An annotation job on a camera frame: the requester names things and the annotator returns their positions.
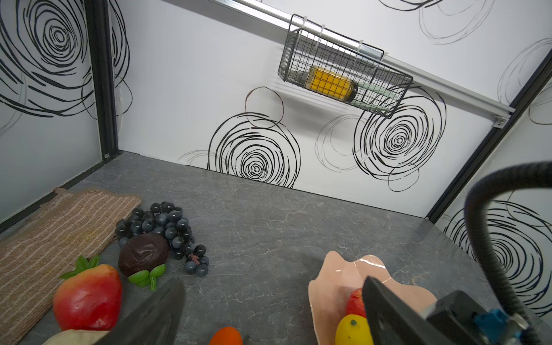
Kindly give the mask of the beige pale fruit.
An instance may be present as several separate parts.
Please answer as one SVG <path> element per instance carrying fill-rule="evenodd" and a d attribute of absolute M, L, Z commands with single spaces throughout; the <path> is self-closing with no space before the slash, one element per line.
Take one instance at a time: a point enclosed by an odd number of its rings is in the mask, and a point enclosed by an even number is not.
<path fill-rule="evenodd" d="M 43 345 L 92 345 L 109 331 L 67 330 L 51 336 Z"/>

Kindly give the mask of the red crinkled fruit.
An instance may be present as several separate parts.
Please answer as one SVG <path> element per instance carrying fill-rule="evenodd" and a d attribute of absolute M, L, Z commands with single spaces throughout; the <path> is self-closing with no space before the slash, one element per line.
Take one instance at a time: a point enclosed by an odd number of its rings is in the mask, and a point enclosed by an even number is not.
<path fill-rule="evenodd" d="M 366 317 L 365 303 L 363 301 L 361 288 L 351 292 L 346 302 L 346 315 Z"/>

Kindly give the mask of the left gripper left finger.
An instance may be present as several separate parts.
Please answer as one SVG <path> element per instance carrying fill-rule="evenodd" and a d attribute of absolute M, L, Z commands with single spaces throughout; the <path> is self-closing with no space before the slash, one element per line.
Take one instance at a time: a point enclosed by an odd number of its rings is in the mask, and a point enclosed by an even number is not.
<path fill-rule="evenodd" d="M 184 282 L 180 278 L 173 278 L 159 287 L 97 343 L 173 344 L 184 306 Z"/>

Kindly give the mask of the pink wavy fruit bowl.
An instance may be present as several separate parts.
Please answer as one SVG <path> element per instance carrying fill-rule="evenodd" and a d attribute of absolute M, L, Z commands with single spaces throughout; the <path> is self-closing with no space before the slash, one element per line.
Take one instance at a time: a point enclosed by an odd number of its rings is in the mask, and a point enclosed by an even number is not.
<path fill-rule="evenodd" d="M 335 343 L 339 322 L 346 316 L 346 302 L 354 290 L 363 286 L 367 277 L 378 279 L 422 317 L 427 317 L 436 304 L 436 297 L 425 288 L 394 280 L 378 257 L 366 255 L 349 262 L 330 251 L 318 277 L 308 285 L 313 329 L 319 344 Z"/>

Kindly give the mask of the dark brown mangosteen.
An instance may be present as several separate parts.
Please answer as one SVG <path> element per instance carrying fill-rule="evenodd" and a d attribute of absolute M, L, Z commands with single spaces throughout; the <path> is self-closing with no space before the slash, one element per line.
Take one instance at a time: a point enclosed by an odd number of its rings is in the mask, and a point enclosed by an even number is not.
<path fill-rule="evenodd" d="M 119 253 L 119 271 L 138 287 L 158 289 L 158 278 L 166 272 L 167 241 L 158 234 L 141 234 L 129 239 Z"/>

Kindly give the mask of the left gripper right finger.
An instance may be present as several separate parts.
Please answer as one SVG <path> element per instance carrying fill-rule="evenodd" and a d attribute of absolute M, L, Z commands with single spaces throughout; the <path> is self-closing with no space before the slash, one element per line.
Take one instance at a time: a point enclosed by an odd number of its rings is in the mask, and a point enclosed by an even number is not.
<path fill-rule="evenodd" d="M 362 297 L 375 344 L 452 343 L 378 279 L 366 278 Z"/>

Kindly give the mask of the yellow lemon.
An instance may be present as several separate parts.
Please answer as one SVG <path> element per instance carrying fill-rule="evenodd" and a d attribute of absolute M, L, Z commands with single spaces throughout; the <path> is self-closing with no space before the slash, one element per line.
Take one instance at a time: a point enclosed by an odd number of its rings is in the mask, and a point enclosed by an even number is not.
<path fill-rule="evenodd" d="M 374 344 L 370 327 L 365 317 L 355 314 L 343 317 L 335 335 L 335 345 L 341 344 Z"/>

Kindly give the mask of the red green apple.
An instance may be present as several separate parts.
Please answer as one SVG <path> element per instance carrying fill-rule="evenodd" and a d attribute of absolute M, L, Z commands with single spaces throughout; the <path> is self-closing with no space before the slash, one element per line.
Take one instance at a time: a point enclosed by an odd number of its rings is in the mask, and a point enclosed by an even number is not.
<path fill-rule="evenodd" d="M 63 280 L 53 298 L 55 320 L 63 331 L 110 331 L 122 307 L 119 272 L 99 257 L 80 256 L 76 268 L 60 276 Z"/>

